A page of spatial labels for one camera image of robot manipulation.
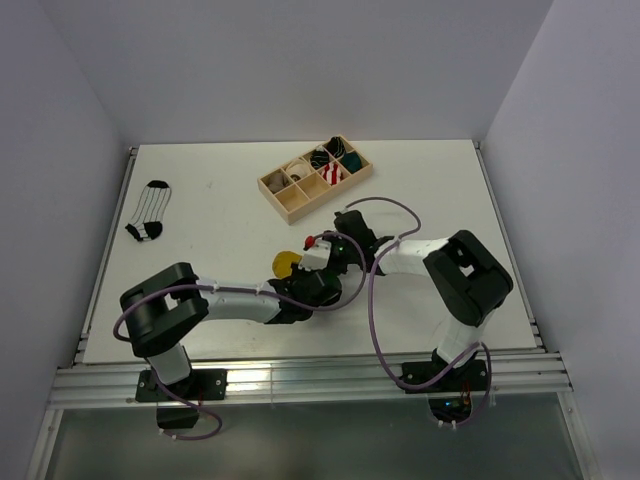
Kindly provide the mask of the yellow sock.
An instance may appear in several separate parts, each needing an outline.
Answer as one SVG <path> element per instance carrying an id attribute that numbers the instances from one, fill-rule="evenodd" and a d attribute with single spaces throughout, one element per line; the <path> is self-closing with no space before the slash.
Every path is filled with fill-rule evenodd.
<path id="1" fill-rule="evenodd" d="M 302 260 L 302 256 L 292 251 L 281 251 L 272 262 L 272 272 L 277 279 L 285 279 L 293 274 L 294 267 Z"/>

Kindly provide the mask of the white black striped sock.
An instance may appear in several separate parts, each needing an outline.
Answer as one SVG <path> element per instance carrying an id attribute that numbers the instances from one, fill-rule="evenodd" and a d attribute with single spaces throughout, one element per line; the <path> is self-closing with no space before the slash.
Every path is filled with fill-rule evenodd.
<path id="1" fill-rule="evenodd" d="M 125 230 L 139 243 L 157 239 L 163 232 L 163 216 L 172 190 L 163 180 L 151 180 L 140 195 L 136 209 Z"/>

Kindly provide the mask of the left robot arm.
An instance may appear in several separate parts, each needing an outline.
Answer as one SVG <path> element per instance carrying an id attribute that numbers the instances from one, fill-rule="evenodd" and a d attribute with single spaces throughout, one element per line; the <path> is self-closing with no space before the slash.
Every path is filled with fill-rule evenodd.
<path id="1" fill-rule="evenodd" d="M 336 305 L 341 296 L 338 276 L 326 269 L 297 270 L 251 286 L 205 284 L 189 263 L 179 262 L 125 291 L 120 306 L 134 355 L 150 364 L 164 393 L 183 399 L 193 391 L 195 375 L 181 341 L 201 322 L 290 325 Z"/>

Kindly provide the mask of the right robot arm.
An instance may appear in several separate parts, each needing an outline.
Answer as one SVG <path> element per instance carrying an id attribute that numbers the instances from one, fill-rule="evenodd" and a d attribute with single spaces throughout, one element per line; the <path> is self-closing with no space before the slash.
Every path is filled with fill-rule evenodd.
<path id="1" fill-rule="evenodd" d="M 452 390 L 468 374 L 485 323 L 514 288 L 511 275 L 470 231 L 447 238 L 406 240 L 403 236 L 378 238 L 358 210 L 335 214 L 335 229 L 361 247 L 369 281 L 368 313 L 374 313 L 376 276 L 407 274 L 431 280 L 449 315 L 444 337 L 433 352 L 433 378 Z"/>

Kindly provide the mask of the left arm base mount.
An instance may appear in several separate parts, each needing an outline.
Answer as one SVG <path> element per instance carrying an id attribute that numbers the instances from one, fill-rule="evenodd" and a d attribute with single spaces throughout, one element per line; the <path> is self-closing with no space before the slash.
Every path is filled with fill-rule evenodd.
<path id="1" fill-rule="evenodd" d="M 196 369 L 183 380 L 161 385 L 153 370 L 143 370 L 138 378 L 134 399 L 137 403 L 156 404 L 156 424 L 167 436 L 184 441 L 203 440 L 222 430 L 221 417 L 204 405 L 207 401 L 225 399 L 227 371 Z M 199 420 L 213 419 L 210 433 L 191 434 Z"/>

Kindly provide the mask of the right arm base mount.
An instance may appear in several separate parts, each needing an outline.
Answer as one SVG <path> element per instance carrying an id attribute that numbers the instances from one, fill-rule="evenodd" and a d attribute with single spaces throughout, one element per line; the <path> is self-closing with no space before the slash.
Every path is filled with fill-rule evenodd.
<path id="1" fill-rule="evenodd" d="M 409 385 L 432 380 L 445 367 L 440 360 L 405 362 L 400 379 Z M 435 420 L 447 427 L 459 427 L 489 404 L 492 372 L 482 359 L 472 358 L 462 367 L 453 368 L 437 382 L 421 390 L 402 387 L 407 394 L 424 393 Z"/>

